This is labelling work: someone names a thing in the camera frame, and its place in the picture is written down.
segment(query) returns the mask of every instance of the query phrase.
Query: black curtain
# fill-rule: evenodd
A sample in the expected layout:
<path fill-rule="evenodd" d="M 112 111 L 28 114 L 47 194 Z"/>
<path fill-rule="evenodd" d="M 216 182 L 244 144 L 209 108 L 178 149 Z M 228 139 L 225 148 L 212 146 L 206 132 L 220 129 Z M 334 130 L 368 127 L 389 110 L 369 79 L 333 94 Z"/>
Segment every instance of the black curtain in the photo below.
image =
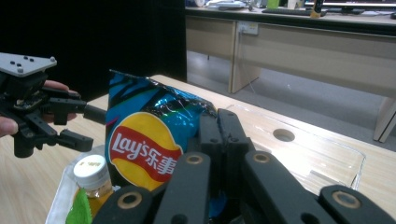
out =
<path fill-rule="evenodd" d="M 186 81 L 183 0 L 5 1 L 0 52 L 54 56 L 49 79 L 91 100 L 107 93 L 109 69 Z"/>

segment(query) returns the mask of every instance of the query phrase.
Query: desk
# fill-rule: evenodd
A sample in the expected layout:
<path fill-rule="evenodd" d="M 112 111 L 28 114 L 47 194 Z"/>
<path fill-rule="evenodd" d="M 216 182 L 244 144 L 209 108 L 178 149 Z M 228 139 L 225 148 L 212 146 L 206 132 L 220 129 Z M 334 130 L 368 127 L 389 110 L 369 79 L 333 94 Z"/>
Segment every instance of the desk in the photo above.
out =
<path fill-rule="evenodd" d="M 394 183 L 396 183 L 396 174 L 394 173 L 396 169 L 396 153 L 260 109 L 253 105 L 244 104 L 211 91 L 205 91 L 169 77 L 155 76 L 153 78 L 165 85 L 174 86 L 180 90 L 204 97 L 214 103 L 217 108 L 225 108 L 229 105 L 242 105 L 260 110 L 263 114 L 270 117 L 309 130 L 312 133 L 320 134 L 341 144 L 358 148 L 367 157 L 363 167 L 359 191 L 396 218 L 396 188 L 394 188 Z M 90 102 L 90 104 L 106 108 L 107 97 L 101 97 Z M 67 128 L 94 138 L 93 144 L 95 146 L 102 145 L 105 142 L 105 127 L 85 120 L 81 116 L 68 122 Z M 13 156 L 11 137 L 1 138 L 0 146 L 0 220 L 2 220 L 2 223 L 44 223 L 61 180 L 63 169 L 79 153 L 59 146 L 44 147 L 43 151 L 36 150 L 30 158 L 18 159 Z M 266 146 L 275 148 L 276 144 Z"/>
<path fill-rule="evenodd" d="M 396 113 L 396 20 L 389 16 L 311 19 L 202 7 L 186 8 L 186 15 L 187 50 L 230 60 L 229 92 L 265 67 L 382 95 L 374 139 L 384 142 L 395 125 L 389 118 Z M 240 21 L 257 22 L 258 34 L 239 32 Z"/>

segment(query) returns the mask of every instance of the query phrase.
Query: blue chip bag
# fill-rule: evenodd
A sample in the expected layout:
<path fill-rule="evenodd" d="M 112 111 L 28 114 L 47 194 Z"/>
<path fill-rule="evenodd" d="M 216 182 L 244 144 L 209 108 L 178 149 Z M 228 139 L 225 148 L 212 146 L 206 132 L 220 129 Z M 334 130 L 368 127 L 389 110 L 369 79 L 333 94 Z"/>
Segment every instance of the blue chip bag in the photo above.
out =
<path fill-rule="evenodd" d="M 114 185 L 153 190 L 167 181 L 199 129 L 207 100 L 148 77 L 111 71 L 105 154 Z"/>

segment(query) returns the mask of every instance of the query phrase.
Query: white bottle cap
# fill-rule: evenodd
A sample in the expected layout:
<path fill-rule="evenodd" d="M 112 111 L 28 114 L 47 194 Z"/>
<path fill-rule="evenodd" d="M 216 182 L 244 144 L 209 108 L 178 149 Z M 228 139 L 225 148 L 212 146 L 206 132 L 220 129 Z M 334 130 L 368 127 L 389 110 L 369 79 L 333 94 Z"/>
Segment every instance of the white bottle cap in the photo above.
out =
<path fill-rule="evenodd" d="M 74 174 L 78 185 L 87 190 L 98 189 L 110 178 L 106 160 L 100 155 L 80 160 L 74 167 Z"/>

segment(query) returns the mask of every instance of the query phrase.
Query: lay's logo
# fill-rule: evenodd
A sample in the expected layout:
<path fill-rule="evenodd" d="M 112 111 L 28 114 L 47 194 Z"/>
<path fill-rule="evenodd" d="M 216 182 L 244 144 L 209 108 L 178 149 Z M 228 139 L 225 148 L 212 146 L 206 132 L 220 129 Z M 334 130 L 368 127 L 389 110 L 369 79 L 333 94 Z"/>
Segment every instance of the lay's logo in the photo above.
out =
<path fill-rule="evenodd" d="M 123 120 L 110 138 L 109 157 L 130 183 L 153 190 L 167 181 L 182 148 L 168 127 L 150 113 L 138 112 Z"/>

